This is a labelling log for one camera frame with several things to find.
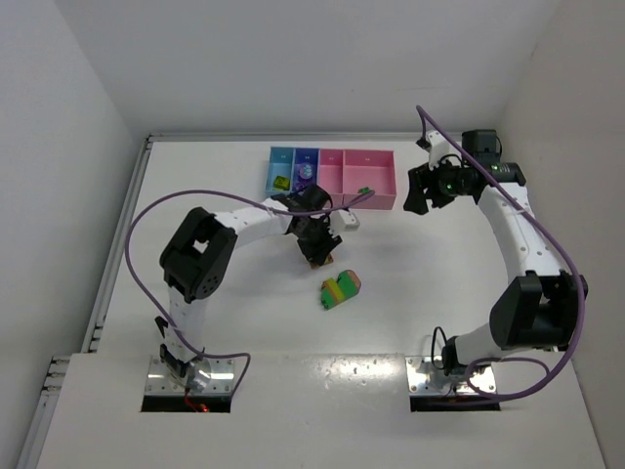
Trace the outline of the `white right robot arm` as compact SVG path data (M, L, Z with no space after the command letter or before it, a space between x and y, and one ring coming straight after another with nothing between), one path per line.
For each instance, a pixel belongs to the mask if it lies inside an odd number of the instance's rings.
M488 322L470 333L445 339L441 369L460 372L473 361L503 359L527 349L566 349L578 318L578 300L588 293L556 257L554 244L530 220L526 179L516 163L502 161L493 130L467 131L468 153L453 164L451 144L439 131L418 146L428 162L408 172L407 212L425 215L461 196L472 198L500 248L508 286L491 308Z

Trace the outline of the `orange and yellow lego piece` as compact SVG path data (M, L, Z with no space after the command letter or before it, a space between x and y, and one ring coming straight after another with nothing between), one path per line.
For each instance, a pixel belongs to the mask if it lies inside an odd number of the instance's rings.
M315 270L315 269L319 269L319 268L321 268L321 267L324 267L324 266L330 265L330 264L332 264L333 262L334 262L333 256L332 256L331 254L329 254L329 255L325 258L325 260L324 260L323 262L321 262L321 263L310 262L310 266L311 266L311 268L312 268L313 270Z

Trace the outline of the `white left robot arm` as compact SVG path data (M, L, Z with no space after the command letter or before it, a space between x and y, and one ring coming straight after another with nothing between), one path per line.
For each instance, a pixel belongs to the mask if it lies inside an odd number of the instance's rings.
M246 208L210 213L196 207L188 212L159 259L170 301L160 358L174 375L185 379L199 359L208 298L221 285L234 250L269 236L293 235L308 263L320 267L342 242L330 216L321 212L332 206L329 193L312 184Z

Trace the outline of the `green striped lego stack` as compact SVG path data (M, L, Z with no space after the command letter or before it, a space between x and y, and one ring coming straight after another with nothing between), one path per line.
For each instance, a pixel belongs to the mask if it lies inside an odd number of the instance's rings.
M361 289L361 280L353 270L344 270L336 277L324 280L320 287L320 304L324 310L333 309L354 298Z

